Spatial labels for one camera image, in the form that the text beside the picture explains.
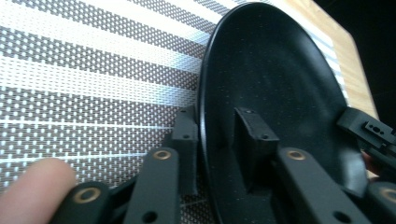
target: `hand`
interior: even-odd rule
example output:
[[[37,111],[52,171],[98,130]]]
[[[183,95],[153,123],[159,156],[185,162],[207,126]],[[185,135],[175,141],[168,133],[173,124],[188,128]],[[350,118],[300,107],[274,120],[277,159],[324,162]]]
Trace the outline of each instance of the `hand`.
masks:
[[[75,172],[64,161],[36,162],[0,197],[0,223],[48,223],[75,185]]]

